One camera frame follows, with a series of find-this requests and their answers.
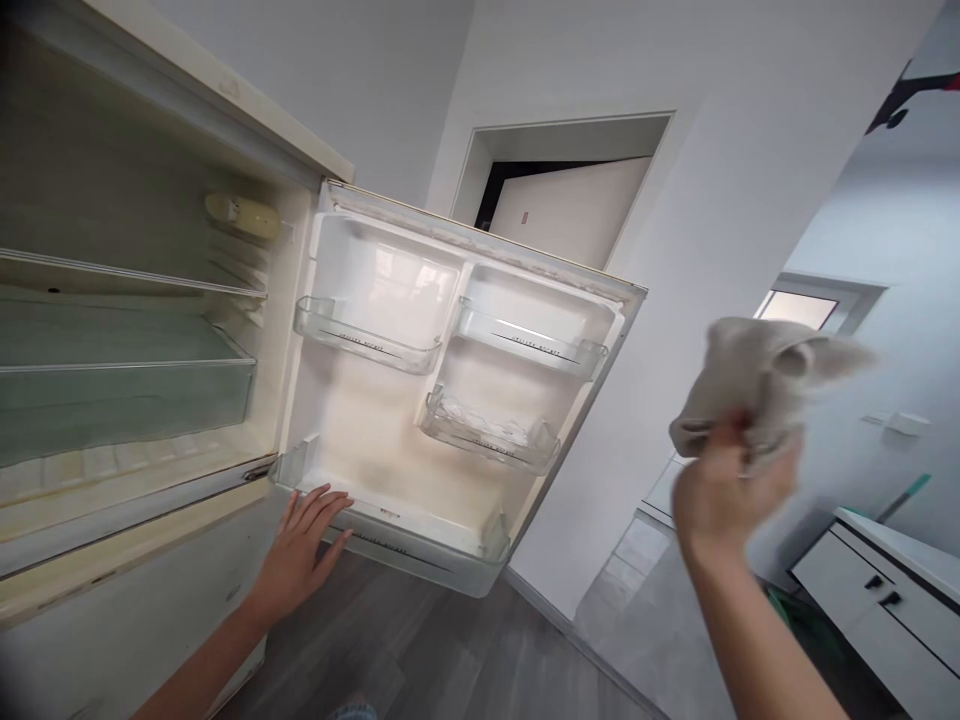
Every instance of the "hand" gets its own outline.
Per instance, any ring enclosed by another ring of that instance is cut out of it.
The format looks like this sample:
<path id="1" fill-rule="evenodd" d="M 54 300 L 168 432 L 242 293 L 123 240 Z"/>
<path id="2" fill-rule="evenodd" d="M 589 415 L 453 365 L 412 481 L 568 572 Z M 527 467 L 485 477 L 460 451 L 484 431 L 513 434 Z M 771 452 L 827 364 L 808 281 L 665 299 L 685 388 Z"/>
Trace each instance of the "hand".
<path id="1" fill-rule="evenodd" d="M 760 474 L 740 477 L 748 422 L 741 410 L 714 425 L 700 458 L 674 486 L 673 519 L 688 563 L 744 562 L 750 535 L 796 487 L 799 433 Z"/>
<path id="2" fill-rule="evenodd" d="M 320 562 L 316 561 L 317 548 L 330 521 L 338 512 L 353 505 L 353 500 L 344 492 L 325 494 L 329 489 L 329 484 L 318 487 L 299 507 L 300 492 L 290 495 L 277 538 L 263 561 L 253 590 L 240 607 L 263 632 L 320 589 L 353 534 L 352 530 L 340 533 Z"/>

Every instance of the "doorway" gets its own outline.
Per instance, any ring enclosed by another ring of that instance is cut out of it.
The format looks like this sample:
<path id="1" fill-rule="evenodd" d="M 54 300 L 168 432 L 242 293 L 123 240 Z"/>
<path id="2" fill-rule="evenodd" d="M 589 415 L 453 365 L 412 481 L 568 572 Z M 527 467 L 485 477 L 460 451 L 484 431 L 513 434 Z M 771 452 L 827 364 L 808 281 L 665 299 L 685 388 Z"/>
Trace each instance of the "doorway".
<path id="1" fill-rule="evenodd" d="M 452 217 L 604 270 L 669 119 L 478 128 Z"/>

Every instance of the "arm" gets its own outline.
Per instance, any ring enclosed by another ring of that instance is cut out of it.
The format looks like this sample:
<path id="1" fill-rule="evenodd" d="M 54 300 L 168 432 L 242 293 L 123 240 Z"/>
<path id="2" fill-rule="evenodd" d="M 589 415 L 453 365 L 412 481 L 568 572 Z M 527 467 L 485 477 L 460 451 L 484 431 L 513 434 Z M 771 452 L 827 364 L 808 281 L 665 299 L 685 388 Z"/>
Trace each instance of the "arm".
<path id="1" fill-rule="evenodd" d="M 300 493 L 290 496 L 253 590 L 134 720 L 201 720 L 270 628 L 323 585 L 351 532 L 342 533 L 317 562 L 321 538 L 333 517 L 353 504 L 346 493 L 325 494 L 329 489 L 329 485 L 317 488 L 299 507 Z"/>
<path id="2" fill-rule="evenodd" d="M 740 720 L 847 717 L 747 566 L 756 527 L 794 489 L 802 441 L 760 476 L 739 477 L 745 416 L 717 424 L 701 458 L 674 488 L 684 561 Z"/>

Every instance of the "window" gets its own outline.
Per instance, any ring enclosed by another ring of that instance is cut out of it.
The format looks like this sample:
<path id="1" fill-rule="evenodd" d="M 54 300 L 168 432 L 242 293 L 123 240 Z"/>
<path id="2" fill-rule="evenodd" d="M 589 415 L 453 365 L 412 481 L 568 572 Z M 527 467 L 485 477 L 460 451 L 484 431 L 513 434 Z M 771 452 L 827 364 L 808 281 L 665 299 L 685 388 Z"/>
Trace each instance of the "window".
<path id="1" fill-rule="evenodd" d="M 850 335 L 885 287 L 783 273 L 754 314 L 763 320 L 790 320 L 814 330 Z"/>

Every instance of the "tile floor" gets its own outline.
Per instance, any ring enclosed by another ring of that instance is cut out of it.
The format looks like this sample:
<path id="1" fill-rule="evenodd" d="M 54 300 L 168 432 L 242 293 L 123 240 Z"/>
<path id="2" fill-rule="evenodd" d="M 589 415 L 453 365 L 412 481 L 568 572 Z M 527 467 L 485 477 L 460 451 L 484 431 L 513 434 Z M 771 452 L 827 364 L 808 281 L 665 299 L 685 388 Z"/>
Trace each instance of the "tile floor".
<path id="1" fill-rule="evenodd" d="M 637 513 L 577 608 L 574 630 L 672 720 L 734 720 L 674 539 Z"/>

